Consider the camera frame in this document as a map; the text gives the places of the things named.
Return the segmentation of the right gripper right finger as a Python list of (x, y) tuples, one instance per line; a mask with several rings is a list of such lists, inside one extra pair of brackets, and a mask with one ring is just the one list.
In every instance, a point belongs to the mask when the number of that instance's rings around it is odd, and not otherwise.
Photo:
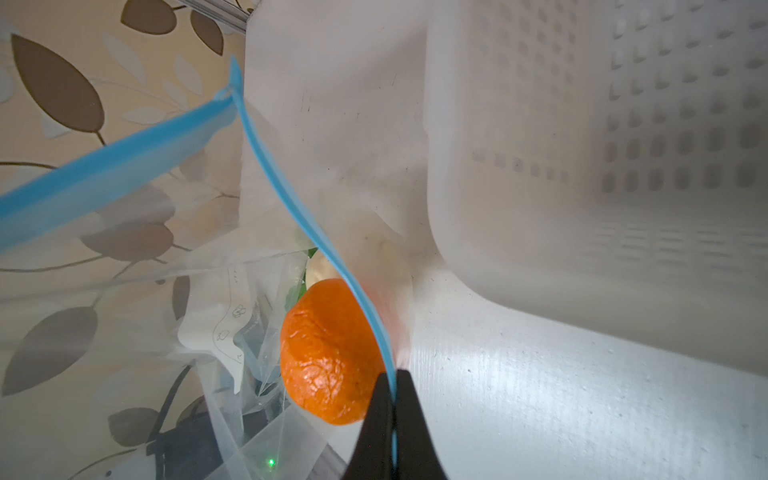
[(394, 478), (447, 480), (434, 449), (413, 378), (407, 370), (397, 371), (396, 389)]

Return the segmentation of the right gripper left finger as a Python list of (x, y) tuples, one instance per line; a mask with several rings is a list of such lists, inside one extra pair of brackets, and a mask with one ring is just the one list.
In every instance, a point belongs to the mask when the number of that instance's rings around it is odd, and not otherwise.
[(390, 480), (394, 404), (387, 375), (377, 378), (366, 416), (342, 480)]

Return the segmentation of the orange toy tangerine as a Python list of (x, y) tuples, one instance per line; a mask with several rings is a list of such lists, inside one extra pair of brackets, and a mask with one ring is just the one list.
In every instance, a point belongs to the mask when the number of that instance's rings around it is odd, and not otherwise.
[(295, 404), (335, 426), (364, 419), (385, 371), (368, 321), (346, 282), (321, 280), (286, 314), (280, 373)]

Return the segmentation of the beige toy potato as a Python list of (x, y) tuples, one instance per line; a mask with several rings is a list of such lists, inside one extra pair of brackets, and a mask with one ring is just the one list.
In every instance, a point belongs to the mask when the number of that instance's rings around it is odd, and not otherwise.
[(338, 278), (340, 278), (340, 274), (320, 250), (317, 250), (309, 258), (305, 272), (307, 289), (320, 281)]

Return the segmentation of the clear zip bag blue zipper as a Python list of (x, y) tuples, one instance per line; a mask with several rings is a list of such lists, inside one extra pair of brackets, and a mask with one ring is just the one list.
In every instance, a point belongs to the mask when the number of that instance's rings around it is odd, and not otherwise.
[(338, 478), (280, 332), (320, 250), (389, 370), (409, 347), (398, 235), (289, 157), (238, 65), (209, 102), (77, 159), (1, 164), (1, 475), (156, 479), (146, 451), (208, 412), (205, 479)]

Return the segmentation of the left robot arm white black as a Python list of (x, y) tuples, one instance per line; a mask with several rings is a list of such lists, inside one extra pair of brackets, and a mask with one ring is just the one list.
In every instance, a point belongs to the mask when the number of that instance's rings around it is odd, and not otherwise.
[(205, 479), (223, 460), (208, 412), (183, 420), (149, 444), (156, 479)]

